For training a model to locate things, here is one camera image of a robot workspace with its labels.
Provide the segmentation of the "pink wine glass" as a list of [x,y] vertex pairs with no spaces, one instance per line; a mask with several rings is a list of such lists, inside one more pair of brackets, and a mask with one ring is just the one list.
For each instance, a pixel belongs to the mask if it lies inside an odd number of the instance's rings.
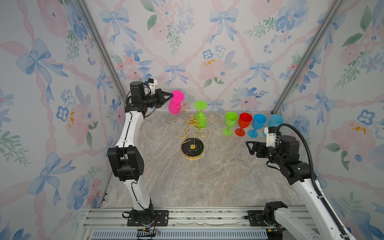
[[175,90],[172,92],[173,97],[171,98],[170,104],[169,104],[169,112],[173,115],[177,115],[182,110],[182,101],[184,100],[185,96],[181,91]]

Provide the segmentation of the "bright blue wine glass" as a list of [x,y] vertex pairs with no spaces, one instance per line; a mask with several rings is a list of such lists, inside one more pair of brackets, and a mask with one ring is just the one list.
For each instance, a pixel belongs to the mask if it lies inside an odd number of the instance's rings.
[[252,130],[248,131],[248,136],[251,138],[257,138],[259,136],[258,130],[262,129],[267,122],[267,117],[262,114],[256,114],[252,120]]

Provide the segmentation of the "red wine glass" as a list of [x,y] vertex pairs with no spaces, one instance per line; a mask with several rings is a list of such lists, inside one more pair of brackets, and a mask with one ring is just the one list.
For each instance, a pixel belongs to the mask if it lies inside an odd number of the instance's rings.
[[245,136],[245,129],[252,123],[253,116],[249,113],[242,113],[239,116],[239,128],[235,130],[235,134],[239,137]]

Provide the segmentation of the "teal blue wine glass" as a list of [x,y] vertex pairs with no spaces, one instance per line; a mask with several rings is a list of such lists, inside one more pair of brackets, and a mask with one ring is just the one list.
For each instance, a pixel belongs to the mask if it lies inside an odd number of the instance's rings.
[[271,115],[269,120],[263,125],[262,127],[262,134],[264,137],[266,137],[265,128],[269,127],[278,127],[280,124],[284,123],[285,120],[280,115]]

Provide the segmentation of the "green wine glass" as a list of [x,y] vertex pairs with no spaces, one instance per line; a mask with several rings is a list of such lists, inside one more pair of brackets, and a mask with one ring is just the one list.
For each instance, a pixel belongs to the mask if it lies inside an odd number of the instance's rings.
[[196,113],[196,127],[199,127],[200,129],[205,129],[207,127],[207,117],[203,113],[203,110],[208,107],[208,104],[205,101],[197,101],[195,102],[194,107],[198,110]]
[[226,128],[223,129],[223,134],[225,136],[231,136],[233,134],[232,127],[234,127],[238,121],[238,114],[235,112],[228,112],[225,115],[225,124]]

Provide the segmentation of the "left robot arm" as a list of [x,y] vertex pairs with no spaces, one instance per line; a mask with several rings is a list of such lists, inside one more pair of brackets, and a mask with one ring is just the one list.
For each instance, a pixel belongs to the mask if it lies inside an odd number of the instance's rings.
[[133,201],[132,209],[123,213],[128,226],[154,226],[156,212],[145,186],[141,183],[145,163],[138,148],[139,131],[148,109],[161,108],[174,95],[157,89],[157,80],[131,82],[130,92],[125,101],[125,122],[121,136],[113,148],[108,148],[107,156],[113,174],[125,184]]

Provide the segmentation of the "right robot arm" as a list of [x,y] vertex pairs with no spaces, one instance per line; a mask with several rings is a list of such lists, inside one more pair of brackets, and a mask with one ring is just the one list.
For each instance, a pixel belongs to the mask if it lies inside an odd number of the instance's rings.
[[266,203],[264,212],[253,216],[253,220],[269,226],[281,226],[297,240],[354,239],[320,189],[313,166],[299,160],[300,144],[296,138],[271,134],[265,143],[247,141],[246,146],[252,156],[267,159],[278,166],[280,173],[305,203],[318,230],[313,231],[279,201]]

